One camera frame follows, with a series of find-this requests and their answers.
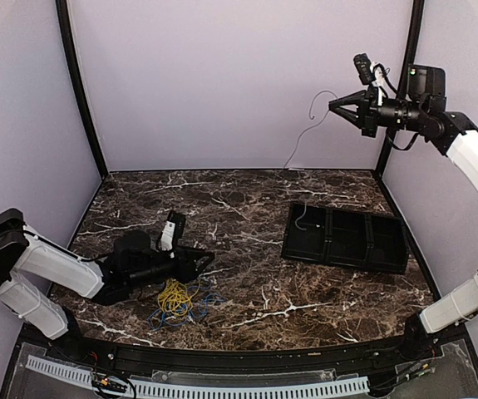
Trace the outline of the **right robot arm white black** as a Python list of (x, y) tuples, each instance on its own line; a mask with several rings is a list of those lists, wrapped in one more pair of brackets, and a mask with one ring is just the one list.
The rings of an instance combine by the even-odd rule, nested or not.
[[(353, 59), (363, 90), (330, 101), (329, 110), (373, 137), (377, 128), (396, 128), (423, 137), (472, 183), (478, 192), (478, 127), (461, 112), (446, 109), (446, 73), (433, 66), (411, 64), (407, 68), (407, 91), (386, 95), (384, 66), (366, 54)], [(443, 298), (409, 317), (397, 354), (406, 360), (423, 358), (439, 334), (478, 313), (478, 270)]]

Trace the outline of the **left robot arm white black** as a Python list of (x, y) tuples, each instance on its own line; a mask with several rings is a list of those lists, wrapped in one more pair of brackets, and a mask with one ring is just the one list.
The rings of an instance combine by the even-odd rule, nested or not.
[(186, 217), (170, 211), (157, 240), (136, 229), (113, 243), (109, 253), (84, 258), (41, 236), (25, 223), (19, 209), (0, 214), (0, 301), (45, 337), (72, 362), (90, 355), (89, 342), (61, 305), (48, 299), (26, 273), (61, 285), (102, 306), (126, 301), (137, 288), (172, 278), (196, 280), (214, 253), (179, 243)]

